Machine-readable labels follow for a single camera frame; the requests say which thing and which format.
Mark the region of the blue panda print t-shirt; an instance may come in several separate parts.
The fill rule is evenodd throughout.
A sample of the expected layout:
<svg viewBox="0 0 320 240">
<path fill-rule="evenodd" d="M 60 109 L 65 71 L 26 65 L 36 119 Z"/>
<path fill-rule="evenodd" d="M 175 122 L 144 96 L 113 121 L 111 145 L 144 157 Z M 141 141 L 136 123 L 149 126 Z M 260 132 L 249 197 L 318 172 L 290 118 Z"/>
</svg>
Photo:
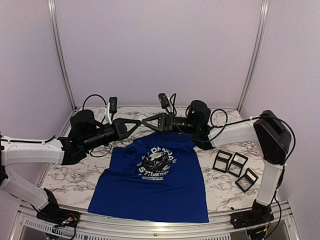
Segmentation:
<svg viewBox="0 0 320 240">
<path fill-rule="evenodd" d="M 139 221 L 207 223 L 194 142 L 185 135 L 154 132 L 114 148 L 87 210 Z"/>
</svg>

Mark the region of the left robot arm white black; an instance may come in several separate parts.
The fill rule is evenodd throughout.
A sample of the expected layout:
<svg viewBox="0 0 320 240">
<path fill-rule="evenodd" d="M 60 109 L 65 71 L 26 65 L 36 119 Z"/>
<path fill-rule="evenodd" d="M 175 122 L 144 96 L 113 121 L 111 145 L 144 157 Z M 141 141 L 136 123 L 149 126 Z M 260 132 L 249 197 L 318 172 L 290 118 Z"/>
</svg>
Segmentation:
<svg viewBox="0 0 320 240">
<path fill-rule="evenodd" d="M 71 130 L 67 137 L 42 141 L 1 139 L 0 189 L 34 206 L 40 216 L 58 223 L 66 212 L 59 207 L 54 194 L 46 188 L 35 186 L 6 167 L 29 163 L 75 165 L 85 159 L 91 150 L 128 138 L 140 125 L 139 120 L 125 118 L 103 124 L 95 119 L 92 110 L 85 109 L 70 118 Z"/>
</svg>

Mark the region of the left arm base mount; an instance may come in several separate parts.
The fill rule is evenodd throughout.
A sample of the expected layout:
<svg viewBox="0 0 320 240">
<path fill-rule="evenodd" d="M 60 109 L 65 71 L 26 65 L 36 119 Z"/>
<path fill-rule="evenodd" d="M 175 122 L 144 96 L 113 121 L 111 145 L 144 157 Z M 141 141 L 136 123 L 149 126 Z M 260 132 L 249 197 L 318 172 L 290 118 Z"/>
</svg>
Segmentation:
<svg viewBox="0 0 320 240">
<path fill-rule="evenodd" d="M 78 211 L 60 208 L 57 203 L 49 202 L 44 208 L 36 210 L 36 217 L 40 220 L 55 224 L 56 227 L 76 227 L 80 218 Z"/>
</svg>

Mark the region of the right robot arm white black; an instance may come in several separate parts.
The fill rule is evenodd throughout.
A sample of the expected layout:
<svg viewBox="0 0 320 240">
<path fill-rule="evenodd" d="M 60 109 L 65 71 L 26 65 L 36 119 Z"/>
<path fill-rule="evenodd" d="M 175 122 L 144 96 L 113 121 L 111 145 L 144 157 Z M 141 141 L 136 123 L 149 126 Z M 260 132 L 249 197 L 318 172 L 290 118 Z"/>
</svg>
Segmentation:
<svg viewBox="0 0 320 240">
<path fill-rule="evenodd" d="M 177 115 L 174 102 L 165 95 L 161 94 L 159 100 L 166 111 L 142 120 L 143 125 L 156 132 L 180 133 L 202 150 L 242 142 L 254 142 L 259 147 L 264 171 L 247 219 L 252 224 L 260 223 L 275 199 L 285 174 L 285 164 L 296 146 L 292 128 L 271 110 L 265 110 L 256 117 L 216 126 L 211 120 L 213 111 L 201 100 L 193 100 L 184 117 Z"/>
</svg>

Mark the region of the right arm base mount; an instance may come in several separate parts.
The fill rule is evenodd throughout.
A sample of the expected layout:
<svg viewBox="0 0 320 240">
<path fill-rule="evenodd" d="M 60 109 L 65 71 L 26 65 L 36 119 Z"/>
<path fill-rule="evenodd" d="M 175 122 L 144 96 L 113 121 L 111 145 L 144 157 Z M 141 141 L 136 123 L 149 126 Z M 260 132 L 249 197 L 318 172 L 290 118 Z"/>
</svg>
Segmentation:
<svg viewBox="0 0 320 240">
<path fill-rule="evenodd" d="M 252 227 L 261 224 L 268 224 L 275 219 L 271 208 L 257 208 L 230 215 L 230 223 L 234 229 Z"/>
</svg>

